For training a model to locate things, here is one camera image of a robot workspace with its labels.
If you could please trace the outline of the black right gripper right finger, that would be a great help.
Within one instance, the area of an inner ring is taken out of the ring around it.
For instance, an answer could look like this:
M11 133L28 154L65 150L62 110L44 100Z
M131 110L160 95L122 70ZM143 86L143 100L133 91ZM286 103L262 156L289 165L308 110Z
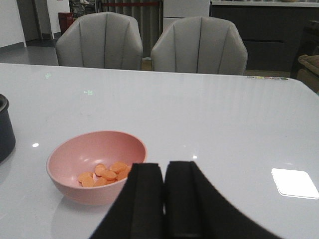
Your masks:
M193 161L171 161L165 180L168 239L275 239L234 207Z

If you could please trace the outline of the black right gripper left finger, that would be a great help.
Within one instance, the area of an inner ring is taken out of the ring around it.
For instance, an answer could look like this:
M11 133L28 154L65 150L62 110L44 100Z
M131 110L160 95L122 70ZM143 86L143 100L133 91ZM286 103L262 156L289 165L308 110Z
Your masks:
M158 164L133 164L92 239L162 239L163 180Z

